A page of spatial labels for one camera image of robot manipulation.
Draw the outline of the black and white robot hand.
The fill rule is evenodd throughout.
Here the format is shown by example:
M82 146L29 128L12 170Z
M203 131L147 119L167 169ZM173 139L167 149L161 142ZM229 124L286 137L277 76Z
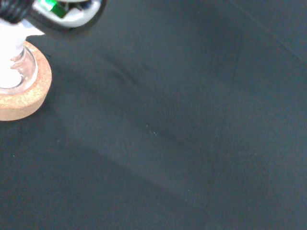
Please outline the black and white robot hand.
M2 0L0 18L9 25L29 22L52 37L70 37L90 30L106 5L106 0Z

